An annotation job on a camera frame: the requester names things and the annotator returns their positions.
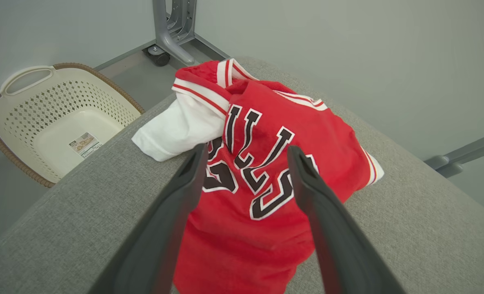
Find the gray fabric surface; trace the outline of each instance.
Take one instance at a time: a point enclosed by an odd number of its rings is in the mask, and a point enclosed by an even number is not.
[[[257,78],[322,99],[378,159],[384,178],[345,205],[408,293],[484,293],[484,208],[300,79],[263,61],[237,60]],[[149,110],[82,162],[5,234],[0,293],[87,292],[185,157],[158,163],[130,140],[173,99]],[[298,267],[286,293],[323,292],[312,256]]]

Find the basket bottom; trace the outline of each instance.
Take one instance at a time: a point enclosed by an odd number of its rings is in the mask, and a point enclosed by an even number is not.
[[[95,108],[83,108],[61,117],[36,139],[36,149],[59,177],[123,129],[115,119]]]

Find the gray floor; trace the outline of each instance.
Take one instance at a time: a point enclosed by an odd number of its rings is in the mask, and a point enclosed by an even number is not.
[[[198,41],[183,47],[200,63],[222,59]],[[101,73],[147,110],[171,94],[175,72],[181,67],[184,65],[174,59],[165,67],[156,67],[142,52],[138,52],[106,67]],[[26,176],[0,151],[0,236],[47,191],[48,188]]]

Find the brown basket rim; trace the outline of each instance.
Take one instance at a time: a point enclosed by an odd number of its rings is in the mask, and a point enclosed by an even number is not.
[[[132,106],[136,108],[136,110],[139,111],[140,114],[144,113],[144,109],[142,106],[140,106],[137,101],[135,101],[128,93],[126,93],[123,89],[121,89],[119,86],[117,86],[112,80],[104,76],[102,73],[96,71],[95,69],[92,69],[91,67],[88,67],[87,65],[82,65],[80,63],[58,63],[53,65],[53,67],[56,70],[60,69],[82,69],[83,71],[87,71],[97,78],[101,79],[103,82],[105,82],[108,86],[112,87],[115,91],[117,91],[120,95],[122,95]],[[52,188],[55,183],[50,182],[49,180],[45,179],[42,175],[39,175],[37,172],[35,172],[33,169],[31,169],[28,165],[26,165],[22,160],[20,160],[19,157],[15,155],[15,153],[8,148],[8,146],[3,142],[3,140],[0,137],[0,150],[3,152],[3,154],[11,161],[13,164],[15,164],[21,171],[26,173],[28,176],[30,176],[32,179],[34,179],[36,182],[39,184],[47,187],[47,188]]]

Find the clothing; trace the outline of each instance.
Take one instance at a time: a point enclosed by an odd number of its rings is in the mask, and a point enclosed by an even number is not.
[[[156,160],[209,142],[173,282],[182,294],[283,293],[314,250],[292,201],[287,147],[298,145],[342,202],[384,172],[322,101],[257,80],[234,59],[175,76],[177,100],[132,138]]]

